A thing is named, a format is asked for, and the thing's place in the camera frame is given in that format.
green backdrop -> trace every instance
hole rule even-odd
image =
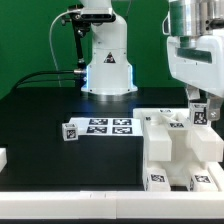
[[[41,70],[54,70],[48,34],[54,18],[79,3],[78,0],[1,0],[0,2],[0,98],[21,77]],[[135,68],[138,87],[177,87],[166,56],[162,21],[167,0],[133,0],[128,17],[128,1],[113,1],[114,10],[128,23],[128,59]],[[76,68],[76,51],[71,24],[60,22],[53,32],[53,45],[60,69]],[[83,40],[87,62],[91,60],[91,35]],[[43,83],[41,86],[58,83]]]

marker cube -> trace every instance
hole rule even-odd
[[[210,126],[211,122],[206,118],[206,104],[191,103],[190,104],[190,121],[197,126]]]
[[[147,179],[144,186],[146,191],[171,191],[166,171],[161,168],[147,169]]]
[[[76,124],[62,124],[62,134],[65,141],[78,140],[78,126]]]
[[[201,170],[191,175],[187,186],[189,191],[209,192],[218,191],[218,188],[207,170]]]

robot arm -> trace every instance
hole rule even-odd
[[[118,101],[134,95],[137,87],[132,83],[133,70],[127,60],[125,20],[113,11],[111,0],[80,2],[84,7],[70,14],[80,69],[84,64],[80,38],[90,31],[90,26],[93,32],[92,61],[86,66],[86,84],[82,93],[100,101]]]
[[[224,27],[222,0],[169,0],[166,22],[171,75],[186,83],[189,100],[199,89],[208,94],[207,118],[220,117],[224,98]]]

black table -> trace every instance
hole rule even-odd
[[[60,163],[62,160],[65,164],[69,163],[71,158],[75,156],[69,150],[66,153],[61,153],[64,144],[69,147],[69,143],[64,143],[62,140],[61,124],[68,122],[71,117],[131,118],[134,108],[186,107],[187,100],[183,88],[140,88],[136,98],[122,102],[87,100],[81,97],[79,88],[17,89],[0,101],[0,146],[7,148],[8,160],[7,166],[0,174],[0,191],[67,191],[77,189],[77,183],[72,181],[72,173],[77,172],[77,169],[73,167],[73,170],[68,171]],[[223,116],[213,126],[223,137]],[[24,161],[24,156],[27,156],[27,160],[25,164],[21,164],[21,161]],[[17,173],[10,172],[11,169],[16,170],[15,167],[18,172],[19,170],[25,172],[27,167],[31,167],[30,170],[38,167],[39,171],[35,174],[35,178],[39,177],[39,180],[34,179],[31,181],[33,184],[30,184],[31,175],[29,170],[26,170],[29,175],[24,174],[21,181]],[[105,186],[99,185],[95,188],[92,186],[82,187],[83,190],[100,190],[101,187],[105,189]],[[127,188],[132,189],[132,186],[116,186],[117,190],[127,190]],[[183,220],[77,220],[66,222],[59,220],[0,220],[0,223],[12,222],[186,223]],[[203,223],[222,223],[222,220],[204,220]]]

white foam block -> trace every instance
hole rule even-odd
[[[6,164],[7,164],[6,149],[0,148],[0,172],[3,170]]]
[[[142,169],[142,180],[143,180],[143,186],[144,189],[148,189],[148,169],[150,168],[158,168],[162,169],[162,166],[158,162],[146,162],[145,160],[145,154],[143,155],[143,169]]]
[[[210,127],[193,128],[191,147],[201,162],[221,162],[224,142]]]
[[[147,169],[146,191],[170,191],[170,184],[166,171],[161,168]]]
[[[207,104],[191,103],[190,104],[190,121],[194,126],[210,126],[211,121],[206,118],[205,108]]]
[[[117,218],[223,219],[223,199],[219,192],[118,192]]]
[[[224,191],[224,172],[222,167],[217,162],[208,163],[208,171],[215,181],[219,191]]]
[[[79,192],[0,192],[0,219],[78,219],[79,195]]]
[[[171,161],[172,140],[164,125],[145,122],[144,141],[149,161]]]
[[[78,140],[78,126],[76,124],[62,124],[62,134],[64,141]]]
[[[187,189],[195,192],[218,191],[218,188],[207,170],[199,166],[189,166],[187,173]]]
[[[80,219],[116,219],[116,192],[80,192]]]

